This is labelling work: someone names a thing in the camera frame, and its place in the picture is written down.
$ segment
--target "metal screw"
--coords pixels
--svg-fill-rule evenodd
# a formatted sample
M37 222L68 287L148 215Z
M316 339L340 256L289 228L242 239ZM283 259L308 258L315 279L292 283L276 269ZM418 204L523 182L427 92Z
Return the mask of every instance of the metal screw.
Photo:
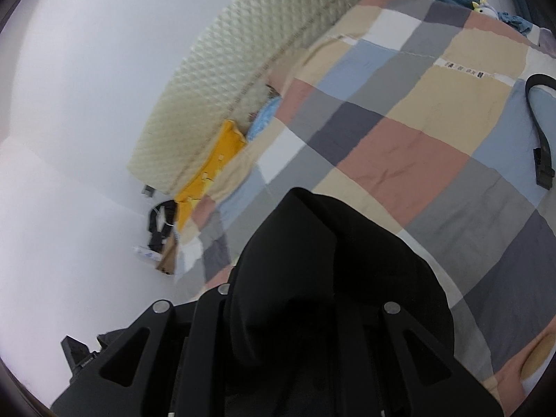
M218 293L220 293L221 295L227 295L229 290L230 284L222 284L220 287L218 287Z
M170 303L165 300L160 300L152 305L154 313L164 313L170 308Z
M397 302L389 301L384 305L384 310L390 315L396 315L400 313L401 307Z

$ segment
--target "yellow fabric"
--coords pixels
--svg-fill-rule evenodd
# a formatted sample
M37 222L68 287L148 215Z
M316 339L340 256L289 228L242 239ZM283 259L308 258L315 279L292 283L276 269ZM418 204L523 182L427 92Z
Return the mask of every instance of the yellow fabric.
M185 221L191 212L212 185L215 177L220 174L222 168L239 152L246 144L244 136L237 129L234 121L223 122L218 139L205 164L195 173L193 179L177 193L174 200L177 202L178 218L177 229L182 230Z

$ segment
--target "diamond quilted pattern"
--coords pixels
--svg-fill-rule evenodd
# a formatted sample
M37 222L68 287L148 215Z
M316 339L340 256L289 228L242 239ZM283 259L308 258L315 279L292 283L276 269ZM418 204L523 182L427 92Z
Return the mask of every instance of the diamond quilted pattern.
M233 0L191 48L138 140L129 170L173 195L203 165L224 119L242 130L261 108L265 73L309 47L359 0Z

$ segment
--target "bed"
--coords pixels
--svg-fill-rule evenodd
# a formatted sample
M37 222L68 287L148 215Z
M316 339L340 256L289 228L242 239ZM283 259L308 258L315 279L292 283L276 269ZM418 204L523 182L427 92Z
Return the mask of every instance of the bed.
M556 76L556 60L497 20L435 0L361 0L296 63L270 124L179 232L177 299L226 282L289 189L334 196L429 263L456 358L510 415L553 344L537 379L525 362L556 332L556 195L535 182L534 73ZM556 143L554 96L537 87L531 100Z

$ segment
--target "checkered blanket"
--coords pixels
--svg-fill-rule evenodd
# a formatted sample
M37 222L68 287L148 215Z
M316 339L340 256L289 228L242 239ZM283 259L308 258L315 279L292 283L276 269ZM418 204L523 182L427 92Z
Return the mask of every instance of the checkered blanket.
M524 359L556 332L556 192L535 182L533 73L556 76L556 61L501 22L434 0L361 0L185 225L181 297L225 281L290 188L334 196L430 264L455 356L510 414ZM556 146L556 99L535 88L532 101Z

